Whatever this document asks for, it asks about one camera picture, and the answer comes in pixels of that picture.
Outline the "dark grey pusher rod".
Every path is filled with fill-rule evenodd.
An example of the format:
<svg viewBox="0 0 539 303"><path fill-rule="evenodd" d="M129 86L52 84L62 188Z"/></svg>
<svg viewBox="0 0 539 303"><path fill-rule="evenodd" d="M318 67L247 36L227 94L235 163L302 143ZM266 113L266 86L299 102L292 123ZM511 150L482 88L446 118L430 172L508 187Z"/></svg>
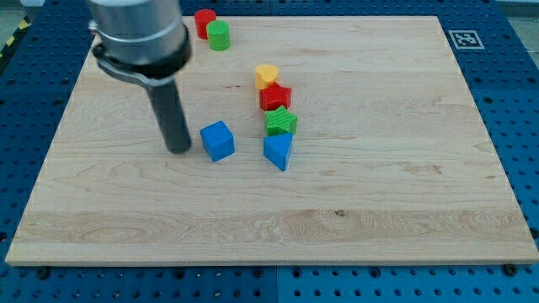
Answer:
<svg viewBox="0 0 539 303"><path fill-rule="evenodd" d="M168 151L187 152L191 139L175 81L148 85L147 94Z"/></svg>

